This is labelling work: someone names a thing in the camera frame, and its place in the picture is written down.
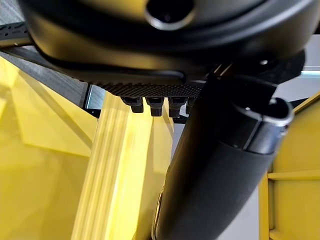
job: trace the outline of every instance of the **metal bracket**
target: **metal bracket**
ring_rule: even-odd
[[[27,45],[33,45],[33,41],[24,21],[0,25],[0,49]]]

